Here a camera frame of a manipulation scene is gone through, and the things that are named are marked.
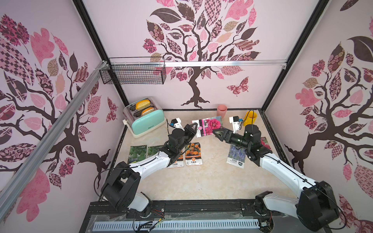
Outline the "lavender seed packet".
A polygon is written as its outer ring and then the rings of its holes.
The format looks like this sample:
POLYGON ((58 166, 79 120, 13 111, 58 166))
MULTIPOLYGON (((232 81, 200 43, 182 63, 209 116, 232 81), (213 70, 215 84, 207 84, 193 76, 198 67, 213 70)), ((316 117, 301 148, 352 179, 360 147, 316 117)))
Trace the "lavender seed packet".
POLYGON ((226 160, 227 164, 243 169, 245 165, 245 159, 246 154, 244 148, 238 149, 233 145, 230 146, 230 150, 226 160))

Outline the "toast slice rear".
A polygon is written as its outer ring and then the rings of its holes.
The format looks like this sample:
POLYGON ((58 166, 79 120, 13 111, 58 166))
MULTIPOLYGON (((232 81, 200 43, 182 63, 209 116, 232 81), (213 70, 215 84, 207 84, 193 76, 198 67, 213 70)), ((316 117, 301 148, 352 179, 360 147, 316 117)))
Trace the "toast slice rear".
POLYGON ((135 105, 135 109, 136 110, 142 110, 142 109, 145 109, 147 107, 149 107, 151 105, 151 101, 148 100, 148 99, 144 99, 144 100, 141 100, 141 101, 138 101, 135 105))

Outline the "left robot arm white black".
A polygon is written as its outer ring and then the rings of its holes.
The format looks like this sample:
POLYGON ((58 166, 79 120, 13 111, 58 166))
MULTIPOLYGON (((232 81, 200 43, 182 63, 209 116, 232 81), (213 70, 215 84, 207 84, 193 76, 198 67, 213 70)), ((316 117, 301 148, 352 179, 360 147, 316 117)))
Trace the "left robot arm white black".
POLYGON ((196 123, 176 128, 159 151, 140 162, 118 163, 101 188, 101 194, 117 211, 135 210, 143 217, 149 216, 153 201, 138 192, 140 182, 151 174, 168 168, 183 154, 182 150, 196 136, 196 123))

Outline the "yellow mug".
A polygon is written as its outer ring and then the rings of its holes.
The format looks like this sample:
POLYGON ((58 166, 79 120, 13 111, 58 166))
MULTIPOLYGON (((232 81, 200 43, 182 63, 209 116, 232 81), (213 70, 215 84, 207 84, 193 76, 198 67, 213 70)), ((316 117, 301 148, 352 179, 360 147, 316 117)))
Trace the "yellow mug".
POLYGON ((246 113, 243 118, 243 126, 252 125, 255 123, 257 118, 257 113, 254 110, 250 110, 246 113))

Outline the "aluminium rail left wall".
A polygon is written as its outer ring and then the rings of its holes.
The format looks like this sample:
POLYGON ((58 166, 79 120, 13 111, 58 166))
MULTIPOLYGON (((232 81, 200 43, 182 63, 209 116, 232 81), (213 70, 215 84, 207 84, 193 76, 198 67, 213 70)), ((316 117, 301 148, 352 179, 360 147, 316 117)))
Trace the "aluminium rail left wall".
POLYGON ((90 93, 91 89, 100 79, 100 70, 108 66, 107 61, 101 61, 98 66, 83 84, 81 90, 77 92, 72 101, 67 105, 64 112, 59 116, 51 129, 39 142, 31 155, 24 161, 19 170, 10 179, 1 192, 1 220, 4 220, 6 214, 20 196, 22 190, 36 173, 42 164, 42 161, 49 154, 53 145, 60 138, 68 123, 74 117, 79 107, 90 93))

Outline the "aluminium rail back wall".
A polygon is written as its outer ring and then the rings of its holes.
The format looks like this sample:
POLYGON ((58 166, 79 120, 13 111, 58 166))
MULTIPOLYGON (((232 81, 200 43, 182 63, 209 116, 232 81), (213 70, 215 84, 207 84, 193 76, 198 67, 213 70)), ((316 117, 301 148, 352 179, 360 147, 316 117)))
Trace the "aluminium rail back wall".
POLYGON ((112 62, 112 66, 153 66, 153 67, 224 67, 224 66, 287 66, 287 60, 252 60, 252 61, 188 61, 188 62, 112 62))

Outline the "green plant seed packet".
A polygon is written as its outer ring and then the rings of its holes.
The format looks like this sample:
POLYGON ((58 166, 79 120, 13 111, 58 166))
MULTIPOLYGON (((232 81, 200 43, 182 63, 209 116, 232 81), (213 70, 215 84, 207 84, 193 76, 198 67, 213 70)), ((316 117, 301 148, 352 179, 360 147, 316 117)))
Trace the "green plant seed packet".
POLYGON ((128 164, 140 162, 147 157, 147 145, 131 146, 128 156, 128 164))

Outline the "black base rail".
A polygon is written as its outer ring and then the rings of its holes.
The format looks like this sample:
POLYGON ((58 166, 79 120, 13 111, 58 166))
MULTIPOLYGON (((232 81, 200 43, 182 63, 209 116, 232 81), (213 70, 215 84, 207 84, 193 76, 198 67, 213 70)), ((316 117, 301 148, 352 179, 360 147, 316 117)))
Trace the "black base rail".
POLYGON ((260 216, 254 210, 253 199, 243 200, 189 200, 189 201, 154 201, 151 214, 140 217, 135 210, 118 212, 109 202, 92 202, 89 205, 81 233, 92 232, 97 221, 161 221, 161 220, 210 220, 210 219, 257 219, 259 229, 231 230, 175 230, 134 233, 308 233, 298 219, 280 212, 270 212, 260 216))

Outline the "pink cup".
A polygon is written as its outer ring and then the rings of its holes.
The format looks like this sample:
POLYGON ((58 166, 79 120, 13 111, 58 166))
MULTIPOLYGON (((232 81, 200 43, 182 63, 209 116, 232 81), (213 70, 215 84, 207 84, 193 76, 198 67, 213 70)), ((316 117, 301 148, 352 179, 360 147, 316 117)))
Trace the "pink cup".
POLYGON ((221 104, 217 107, 217 116, 220 116, 221 118, 224 118, 227 112, 227 106, 224 104, 221 104))

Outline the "pink flower seed packet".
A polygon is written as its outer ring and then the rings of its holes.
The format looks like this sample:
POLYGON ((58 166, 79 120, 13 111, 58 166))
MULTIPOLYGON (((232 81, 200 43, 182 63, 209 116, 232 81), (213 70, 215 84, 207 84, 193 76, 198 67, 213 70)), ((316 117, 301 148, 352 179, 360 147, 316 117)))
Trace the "pink flower seed packet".
POLYGON ((221 116, 193 120, 192 123, 197 124, 196 137, 209 136, 213 134, 213 130, 223 127, 221 116))

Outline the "toast slice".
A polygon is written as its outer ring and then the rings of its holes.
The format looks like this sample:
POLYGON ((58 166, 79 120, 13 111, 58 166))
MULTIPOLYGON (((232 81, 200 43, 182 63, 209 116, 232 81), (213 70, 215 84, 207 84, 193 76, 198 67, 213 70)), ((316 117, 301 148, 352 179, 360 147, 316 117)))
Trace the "toast slice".
POLYGON ((148 99, 144 99, 144 100, 141 100, 141 101, 138 101, 135 105, 135 109, 136 110, 142 110, 142 109, 145 109, 147 107, 149 107, 151 105, 151 101, 148 100, 148 99))
POLYGON ((142 111, 141 115, 144 116, 144 115, 146 115, 146 114, 149 114, 149 113, 153 112, 154 110, 155 110, 154 107, 148 107, 148 108, 146 108, 146 109, 144 109, 144 110, 142 111))

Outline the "marigold seed packet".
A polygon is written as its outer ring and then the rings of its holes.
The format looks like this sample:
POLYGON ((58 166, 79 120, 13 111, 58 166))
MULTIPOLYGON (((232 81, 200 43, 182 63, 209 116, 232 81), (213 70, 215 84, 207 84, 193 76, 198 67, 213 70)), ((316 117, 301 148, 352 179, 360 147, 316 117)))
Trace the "marigold seed packet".
POLYGON ((199 142, 190 143, 186 146, 185 163, 187 166, 200 166, 203 164, 199 142))
POLYGON ((168 166, 169 169, 184 167, 184 155, 180 155, 174 163, 168 166))

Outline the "mint green toaster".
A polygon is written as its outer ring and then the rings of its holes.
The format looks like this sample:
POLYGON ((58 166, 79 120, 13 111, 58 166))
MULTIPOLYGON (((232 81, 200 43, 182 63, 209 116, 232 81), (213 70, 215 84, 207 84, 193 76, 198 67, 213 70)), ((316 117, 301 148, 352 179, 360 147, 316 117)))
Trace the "mint green toaster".
POLYGON ((141 113, 144 109, 135 109, 135 105, 138 101, 126 106, 123 109, 123 124, 129 128, 129 131, 134 138, 142 137, 166 123, 165 114, 160 105, 157 104, 152 97, 146 97, 141 100, 144 99, 151 101, 151 105, 149 107, 155 108, 153 112, 142 116, 141 113))

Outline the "aluminium rail wall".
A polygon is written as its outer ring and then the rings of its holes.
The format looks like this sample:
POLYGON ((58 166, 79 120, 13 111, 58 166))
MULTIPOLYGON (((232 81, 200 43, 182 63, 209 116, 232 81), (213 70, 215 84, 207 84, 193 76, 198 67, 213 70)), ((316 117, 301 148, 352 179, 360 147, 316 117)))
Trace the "aluminium rail wall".
POLYGON ((74 117, 79 107, 90 93, 91 89, 100 79, 100 70, 108 66, 107 61, 101 61, 98 66, 83 84, 81 90, 77 92, 72 101, 67 105, 64 112, 59 116, 51 129, 39 142, 31 155, 24 161, 19 170, 10 179, 1 192, 1 220, 4 220, 6 214, 20 196, 22 190, 36 173, 42 164, 42 161, 49 154, 53 145, 60 138, 68 123, 74 117))
POLYGON ((112 62, 112 66, 153 66, 153 67, 224 67, 224 66, 287 66, 287 60, 252 60, 252 61, 188 61, 188 62, 112 62))

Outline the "toast slice front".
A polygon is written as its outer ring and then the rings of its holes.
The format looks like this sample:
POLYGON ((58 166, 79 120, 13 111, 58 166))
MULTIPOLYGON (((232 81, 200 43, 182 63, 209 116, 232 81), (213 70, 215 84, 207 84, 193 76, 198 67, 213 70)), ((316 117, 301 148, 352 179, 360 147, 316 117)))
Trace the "toast slice front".
POLYGON ((146 108, 146 109, 144 109, 144 110, 142 111, 141 115, 144 116, 144 115, 146 115, 146 114, 149 114, 149 113, 153 112, 154 110, 155 110, 154 107, 148 107, 148 108, 146 108))

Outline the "pink flower packet edge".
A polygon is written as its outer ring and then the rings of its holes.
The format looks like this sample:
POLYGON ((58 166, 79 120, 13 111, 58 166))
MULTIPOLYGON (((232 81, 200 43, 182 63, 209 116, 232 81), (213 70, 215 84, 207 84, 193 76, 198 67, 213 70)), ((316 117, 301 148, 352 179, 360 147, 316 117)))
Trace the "pink flower packet edge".
POLYGON ((261 145, 262 145, 263 147, 265 147, 265 148, 267 148, 268 150, 272 151, 272 149, 271 149, 271 147, 270 147, 270 145, 269 145, 268 140, 267 140, 266 137, 261 137, 261 138, 260 138, 260 142, 261 142, 261 145))

